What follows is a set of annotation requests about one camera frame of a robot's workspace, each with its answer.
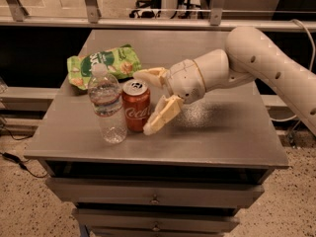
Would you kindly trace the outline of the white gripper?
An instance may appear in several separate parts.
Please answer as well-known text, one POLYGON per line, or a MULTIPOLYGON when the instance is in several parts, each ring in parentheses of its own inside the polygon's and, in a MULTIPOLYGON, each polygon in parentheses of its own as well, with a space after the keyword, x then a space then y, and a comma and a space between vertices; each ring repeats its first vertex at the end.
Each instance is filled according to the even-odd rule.
POLYGON ((169 98, 162 96, 143 128, 152 135, 176 117, 183 104, 191 104, 205 95, 205 86, 198 66, 193 60, 181 61, 168 70, 164 67, 142 69, 133 73, 134 79, 145 81, 157 88, 167 87, 169 98))

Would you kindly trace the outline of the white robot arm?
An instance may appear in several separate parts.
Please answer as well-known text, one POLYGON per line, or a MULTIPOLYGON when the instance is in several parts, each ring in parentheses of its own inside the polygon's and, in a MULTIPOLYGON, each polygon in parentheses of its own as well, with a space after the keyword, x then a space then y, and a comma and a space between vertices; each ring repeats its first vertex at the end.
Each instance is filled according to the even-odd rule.
POLYGON ((316 74, 289 58, 253 27, 232 30, 223 49, 183 60, 168 69, 142 69, 133 77, 169 93, 159 99, 145 124, 146 135, 159 131, 180 113, 183 105, 202 99, 207 92, 256 79, 266 83, 316 133, 316 74))

